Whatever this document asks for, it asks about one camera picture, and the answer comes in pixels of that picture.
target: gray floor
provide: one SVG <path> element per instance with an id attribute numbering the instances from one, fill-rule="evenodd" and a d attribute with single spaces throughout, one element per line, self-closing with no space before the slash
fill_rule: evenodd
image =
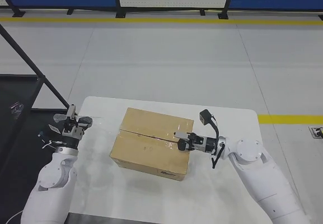
<path id="1" fill-rule="evenodd" d="M 91 15 L 115 16 L 74 16 Z M 316 14 L 230 13 L 230 19 L 264 17 L 318 20 Z M 85 97 L 103 96 L 245 108 L 258 114 L 323 115 L 323 26 L 17 22 L 3 26 L 68 102 L 79 108 Z M 32 73 L 1 37 L 0 73 Z M 35 106 L 61 104 L 44 88 Z M 308 125 L 260 127 L 265 147 L 306 213 L 313 223 L 323 223 L 323 142 L 311 138 Z"/>

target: white table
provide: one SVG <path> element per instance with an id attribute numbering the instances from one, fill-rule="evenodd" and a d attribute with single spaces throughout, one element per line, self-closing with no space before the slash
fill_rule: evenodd
<path id="1" fill-rule="evenodd" d="M 119 168 L 109 153 L 128 107 L 193 119 L 193 132 L 214 136 L 211 126 L 199 121 L 199 113 L 208 109 L 220 135 L 262 142 L 252 110 L 88 97 L 79 115 L 93 117 L 93 126 L 79 144 L 70 212 L 154 223 L 271 223 L 228 160 L 213 170 L 208 154 L 191 152 L 181 182 Z"/>

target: blue wall panel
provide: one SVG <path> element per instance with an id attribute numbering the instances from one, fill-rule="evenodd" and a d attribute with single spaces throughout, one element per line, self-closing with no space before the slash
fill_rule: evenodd
<path id="1" fill-rule="evenodd" d="M 115 0 L 12 0 L 15 6 L 115 7 Z M 320 10 L 323 0 L 231 0 L 230 8 Z"/>
<path id="2" fill-rule="evenodd" d="M 115 7 L 115 0 L 12 0 L 15 6 Z"/>
<path id="3" fill-rule="evenodd" d="M 323 0 L 231 0 L 230 8 L 320 10 Z"/>

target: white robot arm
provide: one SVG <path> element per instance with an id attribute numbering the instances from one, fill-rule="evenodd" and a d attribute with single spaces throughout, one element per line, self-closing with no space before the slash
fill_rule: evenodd
<path id="1" fill-rule="evenodd" d="M 309 224 L 289 181 L 261 143 L 249 139 L 232 143 L 228 138 L 218 136 L 211 118 L 208 110 L 200 113 L 200 120 L 204 125 L 211 124 L 217 137 L 175 132 L 175 137 L 180 139 L 177 143 L 179 150 L 210 153 L 213 168 L 219 158 L 229 158 L 247 191 L 273 223 Z"/>
<path id="2" fill-rule="evenodd" d="M 77 161 L 78 144 L 84 131 L 92 125 L 89 117 L 77 120 L 75 111 L 76 107 L 71 105 L 67 115 L 58 118 L 64 121 L 61 133 L 57 128 L 50 127 L 62 135 L 62 141 L 47 141 L 40 136 L 45 146 L 55 151 L 52 161 L 39 172 L 37 183 L 23 210 L 21 224 L 63 224 L 68 216 L 77 181 L 77 171 L 73 164 Z"/>

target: yellow floor line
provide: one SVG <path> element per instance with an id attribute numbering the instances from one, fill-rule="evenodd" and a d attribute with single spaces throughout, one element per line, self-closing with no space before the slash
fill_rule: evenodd
<path id="1" fill-rule="evenodd" d="M 180 24 L 250 24 L 250 25 L 293 25 L 323 26 L 323 21 L 288 20 L 219 20 L 203 18 L 43 18 L 43 17 L 0 17 L 0 22 L 119 22 L 119 23 L 180 23 Z"/>
<path id="2" fill-rule="evenodd" d="M 268 115 L 259 114 L 260 124 L 323 124 L 323 115 Z"/>

